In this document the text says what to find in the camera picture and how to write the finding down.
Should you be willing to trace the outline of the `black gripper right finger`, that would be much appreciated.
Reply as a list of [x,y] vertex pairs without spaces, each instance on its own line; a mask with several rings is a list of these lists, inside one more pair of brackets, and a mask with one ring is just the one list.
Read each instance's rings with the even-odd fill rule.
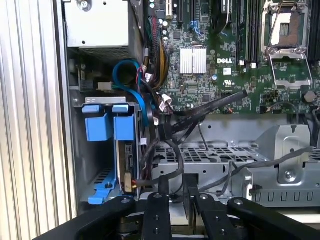
[[318,240],[319,230],[242,197],[226,205],[200,192],[197,178],[183,175],[183,201],[189,225],[209,240]]

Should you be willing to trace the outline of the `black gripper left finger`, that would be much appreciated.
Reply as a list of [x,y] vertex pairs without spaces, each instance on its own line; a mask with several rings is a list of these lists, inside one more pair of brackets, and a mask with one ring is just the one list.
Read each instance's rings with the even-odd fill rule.
[[146,200],[117,196],[42,234],[40,240],[170,240],[169,179]]

